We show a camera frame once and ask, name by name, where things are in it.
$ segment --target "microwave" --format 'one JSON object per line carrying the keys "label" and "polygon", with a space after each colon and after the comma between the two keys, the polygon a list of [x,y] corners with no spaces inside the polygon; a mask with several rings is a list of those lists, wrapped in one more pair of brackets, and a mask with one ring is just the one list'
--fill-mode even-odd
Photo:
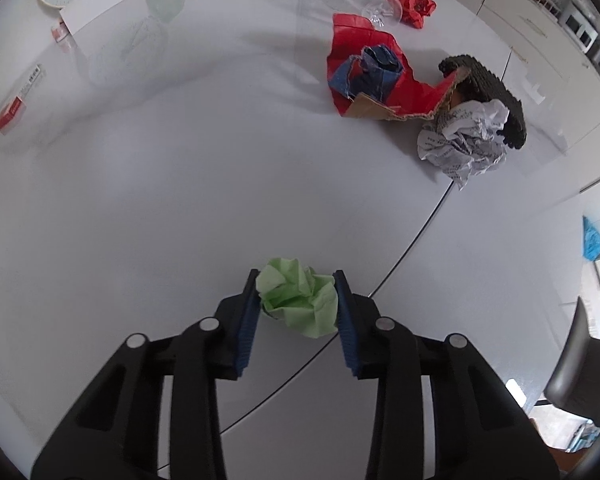
{"label": "microwave", "polygon": [[577,7],[570,2],[560,15],[558,23],[585,54],[598,38],[598,32]]}

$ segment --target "dark knitted fabric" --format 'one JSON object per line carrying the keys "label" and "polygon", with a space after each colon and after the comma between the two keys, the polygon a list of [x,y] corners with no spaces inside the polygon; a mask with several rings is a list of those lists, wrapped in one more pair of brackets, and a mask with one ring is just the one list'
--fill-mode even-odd
{"label": "dark knitted fabric", "polygon": [[509,119],[502,131],[504,142],[510,148],[517,150],[522,148],[526,141],[525,116],[522,113],[522,103],[513,97],[493,72],[487,70],[474,57],[466,54],[447,57],[442,60],[438,68],[446,77],[459,66],[469,68],[471,75],[458,85],[458,91],[466,100],[470,101],[480,101],[481,103],[486,103],[492,99],[502,101],[509,109]]}

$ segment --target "red paper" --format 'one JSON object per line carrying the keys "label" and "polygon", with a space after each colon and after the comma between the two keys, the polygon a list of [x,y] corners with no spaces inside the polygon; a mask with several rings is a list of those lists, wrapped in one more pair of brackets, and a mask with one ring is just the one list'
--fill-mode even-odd
{"label": "red paper", "polygon": [[15,97],[0,111],[0,133],[5,134],[5,128],[18,117],[18,113],[24,110],[24,102]]}
{"label": "red paper", "polygon": [[[327,78],[331,79],[336,69],[352,54],[360,54],[366,46],[385,44],[402,62],[404,67],[400,78],[389,94],[384,106],[390,108],[399,118],[432,116],[433,112],[448,97],[453,86],[458,83],[458,74],[452,72],[437,86],[421,83],[413,78],[413,69],[388,32],[375,30],[371,22],[354,14],[333,15],[333,43],[327,57]],[[333,103],[341,116],[345,115],[352,101],[331,90]]]}
{"label": "red paper", "polygon": [[424,17],[436,10],[433,0],[399,0],[402,5],[402,22],[415,28],[424,27]]}

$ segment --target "blue denim scrap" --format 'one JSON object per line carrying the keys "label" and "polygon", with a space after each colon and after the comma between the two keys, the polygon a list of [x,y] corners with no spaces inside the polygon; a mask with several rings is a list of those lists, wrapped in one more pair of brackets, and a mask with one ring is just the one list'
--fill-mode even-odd
{"label": "blue denim scrap", "polygon": [[329,86],[347,99],[353,100],[359,93],[364,93],[384,103],[402,70],[402,63],[385,44],[366,46],[359,56],[349,56],[337,68]]}

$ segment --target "red crumpled paper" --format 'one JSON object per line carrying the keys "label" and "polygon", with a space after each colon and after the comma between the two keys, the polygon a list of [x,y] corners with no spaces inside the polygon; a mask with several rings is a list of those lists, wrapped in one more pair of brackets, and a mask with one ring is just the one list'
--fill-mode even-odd
{"label": "red crumpled paper", "polygon": [[403,23],[415,28],[424,27],[424,17],[433,14],[436,3],[433,0],[399,0],[402,4]]}
{"label": "red crumpled paper", "polygon": [[385,44],[393,50],[404,67],[394,90],[382,104],[365,94],[358,94],[351,101],[332,89],[333,103],[341,116],[398,121],[411,118],[431,120],[443,104],[448,104],[456,85],[469,75],[467,68],[460,67],[436,86],[416,81],[413,69],[391,34],[375,30],[371,22],[362,16],[334,14],[333,43],[327,57],[327,78],[330,80],[349,56],[360,54],[366,46],[378,44]]}

